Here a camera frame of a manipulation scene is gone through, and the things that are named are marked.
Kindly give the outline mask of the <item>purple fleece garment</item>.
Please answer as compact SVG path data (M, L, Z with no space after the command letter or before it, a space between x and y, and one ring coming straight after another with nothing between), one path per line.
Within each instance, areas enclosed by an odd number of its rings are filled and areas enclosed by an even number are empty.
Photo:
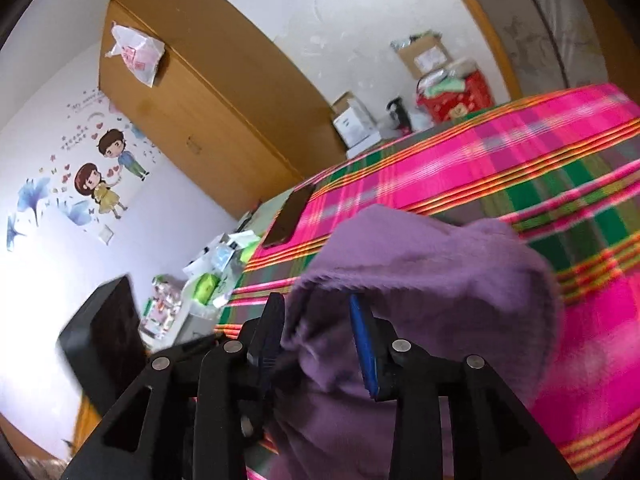
M352 297L433 356L482 356L523 402L536 396L562 325L548 261L507 224L452 226L382 205L359 211L336 228L285 299L283 357L300 381L277 397L273 478L388 474L395 408L364 388Z

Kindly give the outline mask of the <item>patterned side table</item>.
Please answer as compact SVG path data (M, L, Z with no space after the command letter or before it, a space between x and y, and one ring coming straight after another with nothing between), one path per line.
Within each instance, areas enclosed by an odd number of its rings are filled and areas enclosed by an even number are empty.
M184 269L184 281L153 278L139 333L155 352L213 333L258 243L284 204L284 192L246 214L231 233L216 236Z

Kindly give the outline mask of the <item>green tissue pack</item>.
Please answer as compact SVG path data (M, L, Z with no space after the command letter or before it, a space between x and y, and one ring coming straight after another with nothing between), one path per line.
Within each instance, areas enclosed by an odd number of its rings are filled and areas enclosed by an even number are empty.
M204 273L196 281L192 298L202 306L206 306L220 282L220 277L213 273Z

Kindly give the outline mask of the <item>black smartphone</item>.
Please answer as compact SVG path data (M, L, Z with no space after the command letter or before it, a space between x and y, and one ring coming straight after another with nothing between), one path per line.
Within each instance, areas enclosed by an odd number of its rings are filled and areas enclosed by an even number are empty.
M286 244L292 238L315 189L316 185L309 183L293 191L288 196L262 241L263 248L273 248Z

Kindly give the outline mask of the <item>wooden wardrobe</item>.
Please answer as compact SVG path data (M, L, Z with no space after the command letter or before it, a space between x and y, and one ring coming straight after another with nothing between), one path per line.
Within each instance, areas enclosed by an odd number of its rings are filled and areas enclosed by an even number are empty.
M344 162L330 104L228 0L110 0L103 52L114 25L165 53L152 86L101 58L100 90L232 217Z

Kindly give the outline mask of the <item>pink plaid bed sheet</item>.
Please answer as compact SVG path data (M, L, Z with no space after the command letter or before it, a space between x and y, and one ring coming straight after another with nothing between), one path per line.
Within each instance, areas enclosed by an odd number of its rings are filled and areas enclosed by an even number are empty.
M373 204L497 218L551 263L565 321L533 413L580 478L603 478L639 426L638 105L614 84L530 96L323 170L292 240L250 258L218 330L236 336Z

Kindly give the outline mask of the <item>white plastic bag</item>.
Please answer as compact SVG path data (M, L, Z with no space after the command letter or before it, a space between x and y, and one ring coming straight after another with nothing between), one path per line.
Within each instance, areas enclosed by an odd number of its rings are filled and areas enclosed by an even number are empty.
M104 56L106 58L119 56L137 81L152 88L160 61L165 54L163 41L135 28L116 23L112 24L111 34L114 46Z

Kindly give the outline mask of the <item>white cardboard box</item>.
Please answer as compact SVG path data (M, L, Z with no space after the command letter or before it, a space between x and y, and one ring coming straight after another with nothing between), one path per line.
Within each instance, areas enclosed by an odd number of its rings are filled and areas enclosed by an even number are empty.
M352 92L343 93L332 104L332 122L346 148L353 148L378 131L371 114Z

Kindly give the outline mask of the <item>black spray bottle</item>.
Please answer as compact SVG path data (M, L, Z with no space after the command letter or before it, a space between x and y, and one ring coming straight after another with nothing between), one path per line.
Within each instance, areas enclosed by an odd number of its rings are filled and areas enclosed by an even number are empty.
M386 105L386 110L390 115L394 129L399 131L402 136L408 136L413 132L410 116L400 96L390 100Z

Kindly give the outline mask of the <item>brown cardboard box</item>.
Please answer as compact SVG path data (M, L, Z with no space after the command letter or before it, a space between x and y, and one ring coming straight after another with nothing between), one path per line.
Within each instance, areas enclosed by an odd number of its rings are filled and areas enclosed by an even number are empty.
M431 30L394 40L390 47L415 80L441 70L452 62L451 55L442 44L442 35Z

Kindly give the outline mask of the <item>grey door curtain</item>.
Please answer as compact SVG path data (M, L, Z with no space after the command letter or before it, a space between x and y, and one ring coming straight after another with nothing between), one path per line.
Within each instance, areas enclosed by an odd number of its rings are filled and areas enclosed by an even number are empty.
M582 0L477 0L526 96L602 84L608 71Z

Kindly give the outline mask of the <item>cartoon couple wall sticker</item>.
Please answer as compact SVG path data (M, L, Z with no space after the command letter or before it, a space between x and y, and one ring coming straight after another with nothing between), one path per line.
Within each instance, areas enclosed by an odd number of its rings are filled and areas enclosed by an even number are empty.
M75 191L90 200L98 208L98 214L110 214L116 220L128 210L115 191L115 186L122 182L124 174L129 174L140 182L149 177L146 170L127 148L127 141L122 130L111 128L99 138L96 144L99 154L108 162L106 171L100 170L95 162L85 162L74 175Z

